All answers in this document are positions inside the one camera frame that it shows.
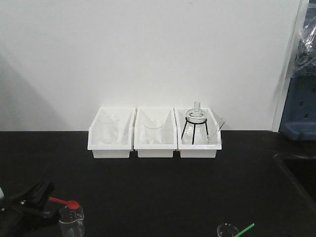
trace white plastic tray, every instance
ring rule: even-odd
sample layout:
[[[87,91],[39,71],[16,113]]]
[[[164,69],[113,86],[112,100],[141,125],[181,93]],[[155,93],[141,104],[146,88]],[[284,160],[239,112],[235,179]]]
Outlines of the white plastic tray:
[[[105,144],[101,141],[101,115],[114,115],[118,118],[118,139],[115,143]],[[93,151],[94,158],[129,158],[133,150],[133,123],[135,108],[101,107],[96,114],[88,136],[88,150]]]
[[[177,131],[178,131],[178,151],[181,158],[215,158],[216,151],[222,149],[221,131],[210,108],[202,108],[207,112],[207,128],[209,135],[214,134],[209,144],[187,145],[182,144],[181,134],[185,125],[186,112],[190,108],[174,108]]]
[[[161,144],[148,144],[144,123],[160,120]],[[177,149],[177,128],[172,108],[138,108],[134,128],[134,149],[140,158],[171,158]]]

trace green stirring rod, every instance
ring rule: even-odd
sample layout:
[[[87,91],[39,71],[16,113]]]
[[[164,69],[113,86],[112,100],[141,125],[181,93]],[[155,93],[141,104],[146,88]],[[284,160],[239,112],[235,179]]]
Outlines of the green stirring rod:
[[[255,223],[252,223],[250,226],[246,227],[245,229],[243,229],[242,231],[240,231],[237,235],[235,235],[234,237],[239,237],[241,236],[243,233],[245,233],[246,231],[248,231],[250,228],[254,227]]]

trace black countertop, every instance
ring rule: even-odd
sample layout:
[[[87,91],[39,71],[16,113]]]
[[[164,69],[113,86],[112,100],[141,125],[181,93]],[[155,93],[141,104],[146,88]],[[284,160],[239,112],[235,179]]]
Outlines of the black countertop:
[[[221,223],[244,237],[316,236],[316,213],[282,171],[276,154],[312,155],[314,143],[268,131],[222,131],[216,158],[94,159],[87,132],[0,132],[5,195],[39,178],[53,196],[77,200],[86,237],[215,237]],[[59,226],[26,237],[61,236]]]

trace red measuring spoon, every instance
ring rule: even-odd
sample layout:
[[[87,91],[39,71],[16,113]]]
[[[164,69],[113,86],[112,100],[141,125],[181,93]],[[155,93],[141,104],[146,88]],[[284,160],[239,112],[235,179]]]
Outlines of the red measuring spoon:
[[[73,200],[65,201],[65,200],[61,200],[61,199],[55,198],[55,197],[49,197],[48,200],[65,204],[68,208],[70,208],[72,210],[79,208],[79,203],[76,202],[76,201],[73,201]]]

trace small glass beaker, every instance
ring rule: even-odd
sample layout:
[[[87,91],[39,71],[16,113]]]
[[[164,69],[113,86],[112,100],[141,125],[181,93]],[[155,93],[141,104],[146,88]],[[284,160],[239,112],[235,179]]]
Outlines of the small glass beaker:
[[[159,119],[149,119],[144,123],[145,137],[147,144],[162,144],[161,128],[163,127],[162,121]]]
[[[83,237],[84,235],[84,215],[83,208],[70,209],[67,206],[59,210],[59,225],[63,237]]]
[[[220,224],[217,227],[217,237],[234,237],[238,233],[237,227],[228,223]]]
[[[115,143],[119,138],[119,119],[115,115],[101,115],[101,141],[106,144]]]

